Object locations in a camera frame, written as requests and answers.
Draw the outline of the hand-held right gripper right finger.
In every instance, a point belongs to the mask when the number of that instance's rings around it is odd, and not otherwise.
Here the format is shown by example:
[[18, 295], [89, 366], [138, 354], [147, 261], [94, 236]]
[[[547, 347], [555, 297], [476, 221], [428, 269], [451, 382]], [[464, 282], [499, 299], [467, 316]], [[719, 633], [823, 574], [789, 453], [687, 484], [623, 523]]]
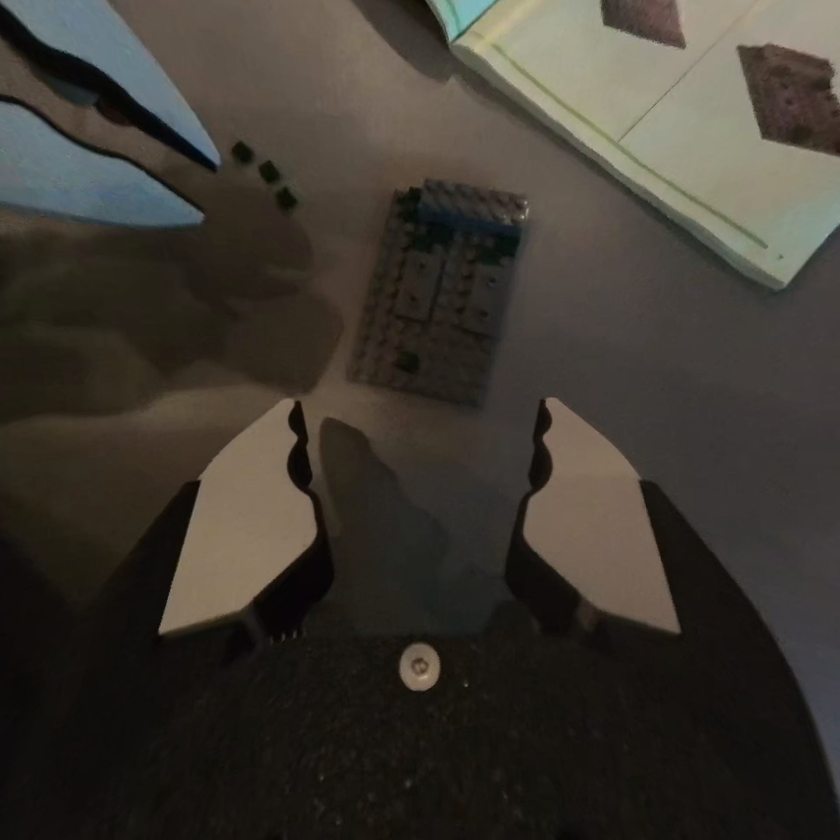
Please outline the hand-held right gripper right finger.
[[639, 474], [557, 398], [539, 402], [514, 522], [505, 582], [541, 632], [590, 634], [607, 619], [681, 634]]

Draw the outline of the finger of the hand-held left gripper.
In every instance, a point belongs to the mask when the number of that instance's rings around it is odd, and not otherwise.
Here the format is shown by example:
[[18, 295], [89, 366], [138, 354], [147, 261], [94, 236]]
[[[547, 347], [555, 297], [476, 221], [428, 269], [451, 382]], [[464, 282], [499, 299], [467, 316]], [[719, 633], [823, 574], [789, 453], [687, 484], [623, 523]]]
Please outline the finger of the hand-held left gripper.
[[174, 82], [109, 2], [2, 1], [2, 37], [49, 77], [103, 98], [134, 128], [216, 172], [221, 157]]
[[1, 205], [120, 228], [190, 228], [203, 211], [137, 164], [71, 138], [22, 101], [2, 97]]

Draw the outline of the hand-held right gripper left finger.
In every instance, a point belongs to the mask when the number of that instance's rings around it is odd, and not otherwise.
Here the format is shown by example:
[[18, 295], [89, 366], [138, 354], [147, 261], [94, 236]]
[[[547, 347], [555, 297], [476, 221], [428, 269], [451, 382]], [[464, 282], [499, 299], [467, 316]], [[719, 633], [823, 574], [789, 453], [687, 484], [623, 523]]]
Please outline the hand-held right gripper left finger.
[[308, 442], [301, 402], [285, 399], [205, 468], [160, 637], [228, 625], [244, 629], [256, 644], [299, 635], [334, 579]]

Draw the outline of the grey brick baseplate build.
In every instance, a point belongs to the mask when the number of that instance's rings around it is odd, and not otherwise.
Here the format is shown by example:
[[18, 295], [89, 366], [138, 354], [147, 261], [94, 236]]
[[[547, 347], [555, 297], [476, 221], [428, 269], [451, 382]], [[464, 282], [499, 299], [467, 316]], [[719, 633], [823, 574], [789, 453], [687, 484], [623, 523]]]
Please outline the grey brick baseplate build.
[[348, 379], [481, 406], [528, 221], [516, 192], [436, 179], [395, 191]]

